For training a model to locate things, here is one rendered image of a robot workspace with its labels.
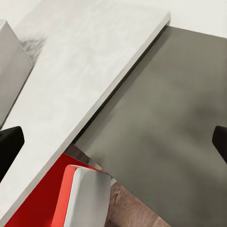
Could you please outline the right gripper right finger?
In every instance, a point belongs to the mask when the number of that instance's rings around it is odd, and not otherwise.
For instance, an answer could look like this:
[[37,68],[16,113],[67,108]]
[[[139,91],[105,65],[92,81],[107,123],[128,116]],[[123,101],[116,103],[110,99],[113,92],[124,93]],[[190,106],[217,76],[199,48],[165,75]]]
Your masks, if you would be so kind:
[[212,143],[227,164],[227,128],[216,126],[213,132]]

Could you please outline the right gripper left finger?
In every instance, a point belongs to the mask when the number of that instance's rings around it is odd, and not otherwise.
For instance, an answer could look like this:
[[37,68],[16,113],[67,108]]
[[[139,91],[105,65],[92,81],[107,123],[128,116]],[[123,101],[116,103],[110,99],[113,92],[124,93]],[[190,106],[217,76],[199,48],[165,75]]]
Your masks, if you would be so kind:
[[0,131],[0,182],[25,143],[21,126]]

